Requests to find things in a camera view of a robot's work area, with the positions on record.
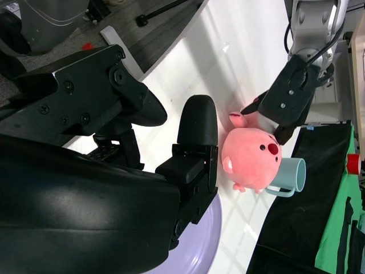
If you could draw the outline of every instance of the plush toy ear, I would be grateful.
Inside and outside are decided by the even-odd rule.
[[[226,157],[223,160],[223,170],[228,173],[228,174],[232,174],[233,173],[233,166],[232,166],[232,161],[230,159],[230,157]]]
[[[229,114],[229,119],[234,125],[234,127],[246,127],[247,120],[246,118],[239,112],[232,112]]]

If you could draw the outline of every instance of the stuffed pig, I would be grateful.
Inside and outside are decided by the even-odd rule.
[[[252,188],[256,193],[267,187],[279,170],[282,154],[275,137],[258,128],[247,128],[241,114],[231,114],[235,125],[222,148],[222,165],[227,176],[234,182],[233,189],[245,191]]]

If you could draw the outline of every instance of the black cable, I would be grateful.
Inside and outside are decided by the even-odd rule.
[[[317,54],[315,54],[312,58],[308,60],[308,62],[306,63],[306,68],[308,68],[311,64],[313,64],[319,57],[321,57],[324,53],[326,53],[326,51],[330,49],[337,42],[338,38],[340,37],[343,31],[343,27],[344,27],[344,21],[339,30],[337,31],[337,33],[335,34],[335,36],[333,37],[333,39],[327,45],[325,45],[323,49],[321,49],[319,52],[317,52]]]
[[[350,12],[355,11],[355,10],[365,9],[365,4],[362,4],[361,6],[356,7],[354,9],[352,9],[352,10],[349,10],[350,8],[352,8],[352,7],[348,7],[348,10],[346,11],[346,13],[350,13]]]
[[[289,23],[287,24],[287,28],[286,28],[285,35],[284,35],[284,47],[285,47],[286,53],[289,53],[289,48],[287,46],[287,36],[289,34],[290,27],[291,27],[291,19],[289,19]]]

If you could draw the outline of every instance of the lavender plate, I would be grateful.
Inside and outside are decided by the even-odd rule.
[[[199,224],[190,223],[179,238],[179,245],[158,267],[145,274],[206,274],[216,256],[222,231],[222,206],[214,198]]]

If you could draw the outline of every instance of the white table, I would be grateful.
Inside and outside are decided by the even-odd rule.
[[[171,157],[180,115],[194,94],[210,95],[217,109],[219,146],[232,129],[229,113],[266,91],[287,62],[283,36],[288,20],[283,0],[209,0],[143,82],[164,105],[168,120],[161,127],[133,126],[145,170]],[[290,157],[298,130],[284,146]],[[91,138],[72,146],[95,148]],[[210,274],[245,273],[266,214],[275,199],[262,192],[233,191],[218,164],[217,186],[222,201],[220,246]]]

